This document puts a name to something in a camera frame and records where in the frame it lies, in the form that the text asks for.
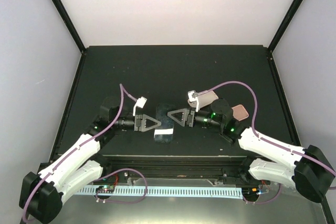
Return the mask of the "black frame post right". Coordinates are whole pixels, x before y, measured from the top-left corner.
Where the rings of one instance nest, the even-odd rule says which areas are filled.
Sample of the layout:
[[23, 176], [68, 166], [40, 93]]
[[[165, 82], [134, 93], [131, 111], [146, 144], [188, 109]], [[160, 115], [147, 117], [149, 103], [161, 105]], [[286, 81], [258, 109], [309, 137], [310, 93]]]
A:
[[275, 35], [273, 36], [269, 46], [268, 50], [270, 52], [274, 52], [277, 45], [279, 44], [281, 38], [283, 37], [285, 31], [287, 30], [289, 24], [291, 23], [292, 19], [294, 18], [296, 12], [298, 11], [299, 7], [301, 6], [303, 0], [293, 0], [282, 19]]

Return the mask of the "circuit board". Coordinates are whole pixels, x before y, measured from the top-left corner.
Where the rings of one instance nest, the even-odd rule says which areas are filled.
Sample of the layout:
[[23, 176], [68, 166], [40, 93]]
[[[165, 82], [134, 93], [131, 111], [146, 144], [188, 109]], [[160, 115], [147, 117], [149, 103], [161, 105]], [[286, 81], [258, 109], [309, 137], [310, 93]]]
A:
[[246, 188], [242, 188], [241, 190], [244, 196], [262, 195], [262, 194], [269, 192], [269, 189], [267, 188], [263, 189], [263, 188], [258, 188], [258, 187], [252, 187], [252, 188], [246, 187]]
[[114, 192], [113, 185], [101, 185], [96, 188], [96, 193], [98, 194], [111, 194]]

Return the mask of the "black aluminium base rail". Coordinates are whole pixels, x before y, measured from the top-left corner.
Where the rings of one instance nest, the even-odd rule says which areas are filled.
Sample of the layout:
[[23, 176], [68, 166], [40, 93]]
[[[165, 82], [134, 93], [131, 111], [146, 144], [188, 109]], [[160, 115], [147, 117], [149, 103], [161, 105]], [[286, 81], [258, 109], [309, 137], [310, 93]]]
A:
[[209, 179], [220, 180], [228, 185], [260, 185], [280, 182], [271, 173], [255, 175], [268, 168], [265, 160], [251, 156], [124, 156], [95, 154], [93, 159], [103, 164], [103, 176], [118, 171], [120, 181], [127, 177], [139, 178], [138, 170], [151, 179]]

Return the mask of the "right circuit board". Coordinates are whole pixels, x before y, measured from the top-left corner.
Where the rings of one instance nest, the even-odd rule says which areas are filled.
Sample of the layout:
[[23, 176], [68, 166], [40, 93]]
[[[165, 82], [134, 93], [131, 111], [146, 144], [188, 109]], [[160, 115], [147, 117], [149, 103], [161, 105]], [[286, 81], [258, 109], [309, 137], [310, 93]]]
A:
[[246, 187], [246, 188], [242, 188], [241, 190], [244, 196], [262, 195], [262, 194], [269, 192], [269, 189], [267, 188], [263, 189], [263, 188], [258, 188], [258, 187], [252, 187], [252, 188]]

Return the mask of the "black frame post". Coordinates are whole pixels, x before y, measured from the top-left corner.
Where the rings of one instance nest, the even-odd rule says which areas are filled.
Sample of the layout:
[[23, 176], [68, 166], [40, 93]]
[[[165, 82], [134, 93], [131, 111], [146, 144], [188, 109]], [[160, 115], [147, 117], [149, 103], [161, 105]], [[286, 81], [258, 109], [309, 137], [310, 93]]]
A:
[[291, 23], [292, 19], [294, 18], [296, 12], [298, 11], [299, 7], [301, 6], [303, 0], [293, 0], [282, 19], [275, 35], [273, 36], [269, 46], [268, 50], [270, 52], [274, 52], [277, 45], [279, 44], [281, 38], [283, 37], [285, 31], [287, 30], [289, 24]]
[[83, 54], [86, 52], [86, 47], [84, 43], [82, 42], [63, 2], [61, 0], [51, 0], [53, 5], [55, 6], [58, 14], [60, 15], [63, 23], [65, 24], [66, 28], [68, 29], [72, 39], [74, 40], [77, 48], [79, 51]]

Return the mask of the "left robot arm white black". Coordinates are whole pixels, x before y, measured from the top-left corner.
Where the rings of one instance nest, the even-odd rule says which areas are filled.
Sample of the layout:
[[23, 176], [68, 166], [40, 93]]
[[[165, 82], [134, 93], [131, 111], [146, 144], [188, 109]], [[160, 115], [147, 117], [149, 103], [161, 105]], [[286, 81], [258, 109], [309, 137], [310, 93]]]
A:
[[92, 182], [106, 182], [113, 174], [108, 160], [99, 154], [118, 132], [147, 132], [161, 126], [161, 121], [136, 112], [122, 115], [123, 104], [106, 98], [99, 114], [79, 136], [75, 144], [57, 160], [37, 173], [30, 172], [22, 182], [19, 206], [22, 221], [29, 216], [50, 223], [66, 201]]

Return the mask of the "left circuit board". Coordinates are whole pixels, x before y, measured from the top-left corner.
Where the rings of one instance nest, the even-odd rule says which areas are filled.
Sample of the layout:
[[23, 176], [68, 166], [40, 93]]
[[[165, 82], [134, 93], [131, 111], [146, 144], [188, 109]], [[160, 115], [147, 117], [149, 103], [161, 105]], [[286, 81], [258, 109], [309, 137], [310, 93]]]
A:
[[101, 185], [96, 188], [96, 193], [98, 194], [111, 194], [114, 192], [113, 185]]

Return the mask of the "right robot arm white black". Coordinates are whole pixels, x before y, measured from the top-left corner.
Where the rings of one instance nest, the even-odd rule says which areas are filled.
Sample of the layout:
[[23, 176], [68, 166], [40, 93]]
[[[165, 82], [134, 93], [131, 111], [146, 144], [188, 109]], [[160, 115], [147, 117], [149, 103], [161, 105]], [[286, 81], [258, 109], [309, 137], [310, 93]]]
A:
[[231, 107], [224, 99], [188, 104], [190, 109], [184, 113], [187, 126], [202, 123], [203, 127], [214, 127], [229, 143], [260, 156], [238, 171], [243, 183], [269, 180], [296, 189], [312, 202], [323, 202], [335, 174], [321, 149], [286, 144], [244, 126], [242, 120], [248, 118], [248, 112], [241, 104]]

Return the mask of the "black phone with dual camera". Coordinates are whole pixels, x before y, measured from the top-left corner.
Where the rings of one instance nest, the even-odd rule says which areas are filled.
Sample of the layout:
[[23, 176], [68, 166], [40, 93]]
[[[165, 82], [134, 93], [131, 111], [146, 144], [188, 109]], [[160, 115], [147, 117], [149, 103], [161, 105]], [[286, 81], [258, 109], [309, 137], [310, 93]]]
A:
[[156, 108], [155, 118], [161, 122], [161, 125], [154, 129], [154, 141], [156, 143], [170, 143], [173, 141], [175, 122], [168, 117], [168, 112], [175, 110], [175, 106], [166, 103], [160, 103]]

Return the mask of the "black frame post left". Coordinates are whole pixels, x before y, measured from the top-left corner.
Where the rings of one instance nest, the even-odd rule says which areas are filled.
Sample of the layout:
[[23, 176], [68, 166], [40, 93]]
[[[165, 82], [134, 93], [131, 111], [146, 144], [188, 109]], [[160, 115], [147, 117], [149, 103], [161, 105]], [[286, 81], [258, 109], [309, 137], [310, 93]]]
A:
[[66, 28], [68, 29], [72, 39], [74, 40], [77, 48], [79, 51], [83, 54], [86, 52], [86, 47], [84, 43], [82, 42], [63, 2], [61, 0], [51, 0], [53, 5], [55, 6], [58, 14], [60, 15], [63, 23], [65, 24]]

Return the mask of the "pink phone case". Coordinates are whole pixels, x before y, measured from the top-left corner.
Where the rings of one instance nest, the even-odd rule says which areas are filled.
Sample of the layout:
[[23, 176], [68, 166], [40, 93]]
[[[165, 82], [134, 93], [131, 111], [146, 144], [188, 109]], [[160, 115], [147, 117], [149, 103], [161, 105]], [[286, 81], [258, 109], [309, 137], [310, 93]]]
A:
[[233, 109], [233, 117], [238, 121], [245, 120], [249, 117], [249, 113], [242, 104], [236, 105], [232, 107], [232, 109]]

